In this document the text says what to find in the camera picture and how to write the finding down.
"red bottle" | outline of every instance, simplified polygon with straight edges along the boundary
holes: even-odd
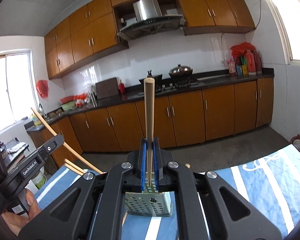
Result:
[[[121,94],[125,92],[124,84],[121,82],[121,79],[119,79],[119,91]]]

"metal screw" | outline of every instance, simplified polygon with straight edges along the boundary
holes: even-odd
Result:
[[[215,179],[217,177],[217,174],[214,171],[208,171],[207,177],[210,179]]]
[[[121,167],[124,169],[130,169],[132,167],[131,163],[125,162],[121,164]]]
[[[83,178],[85,180],[90,180],[90,179],[93,179],[93,176],[94,176],[94,174],[92,172],[87,172],[83,175]]]
[[[169,162],[168,165],[169,165],[170,168],[177,168],[177,167],[179,167],[179,163],[177,163],[177,162]]]

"ceiling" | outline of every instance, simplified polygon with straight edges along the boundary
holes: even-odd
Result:
[[[77,0],[3,0],[0,36],[44,36],[58,15]]]

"red bowl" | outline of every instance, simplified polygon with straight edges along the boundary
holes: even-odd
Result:
[[[69,96],[69,97],[61,98],[60,101],[62,104],[66,104],[66,103],[73,101],[74,100],[73,98],[74,98],[74,96]]]

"concrete floor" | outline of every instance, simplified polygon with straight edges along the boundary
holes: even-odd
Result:
[[[169,149],[180,163],[189,163],[193,172],[223,169],[269,155],[289,142],[269,126],[236,136],[208,141],[193,146]],[[83,153],[82,156],[102,171],[126,160],[126,153]],[[78,160],[76,164],[86,168]]]

